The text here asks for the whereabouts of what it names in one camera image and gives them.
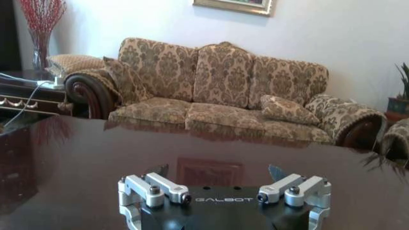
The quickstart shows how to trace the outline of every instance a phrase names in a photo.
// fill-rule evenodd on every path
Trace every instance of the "floral patterned sofa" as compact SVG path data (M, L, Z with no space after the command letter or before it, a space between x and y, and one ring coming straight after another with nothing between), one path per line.
M188 48L139 38L124 40L119 60L132 66L155 97L122 104L132 92L119 91L104 69L75 72L66 80L67 93L90 105L91 118L356 148L371 148L383 135L383 113L323 94L330 72L319 64L260 57L227 42ZM320 124L266 119L266 94L306 106Z
M390 128L383 139L382 154L409 169L409 118Z

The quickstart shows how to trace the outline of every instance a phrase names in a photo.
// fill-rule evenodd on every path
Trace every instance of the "red branches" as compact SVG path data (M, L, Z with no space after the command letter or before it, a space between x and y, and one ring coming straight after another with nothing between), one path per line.
M67 9L66 0L19 0L30 30L52 31Z

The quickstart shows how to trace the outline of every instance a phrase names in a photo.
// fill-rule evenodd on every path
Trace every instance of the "glass vase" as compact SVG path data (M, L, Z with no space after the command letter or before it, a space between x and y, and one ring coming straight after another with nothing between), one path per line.
M30 31L30 33L34 47L32 67L35 70L44 70L48 67L47 57L51 32Z

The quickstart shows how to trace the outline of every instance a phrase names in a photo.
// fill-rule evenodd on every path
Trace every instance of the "plant pot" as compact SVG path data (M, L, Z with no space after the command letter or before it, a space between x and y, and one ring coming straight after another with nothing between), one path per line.
M388 102L388 112L409 115L409 100L391 97Z

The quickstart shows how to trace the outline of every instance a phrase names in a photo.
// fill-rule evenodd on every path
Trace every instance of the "drawer handle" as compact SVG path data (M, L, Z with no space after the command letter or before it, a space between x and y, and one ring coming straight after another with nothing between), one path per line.
M36 103L32 104L32 105L27 105L27 107L28 107L30 109L39 108L39 102L36 102Z
M0 105L6 105L6 104L11 105L12 107L20 107L20 106L24 107L27 105L23 100L20 100L18 103L14 103L7 98L4 98L3 101L0 101ZM30 109L39 108L39 102L35 102L35 104L27 105L27 108Z
M7 101L7 102L8 102L8 104L10 104L11 106L14 106L14 107L20 107L22 105L24 105L23 100L20 100L18 103L12 103L11 101Z

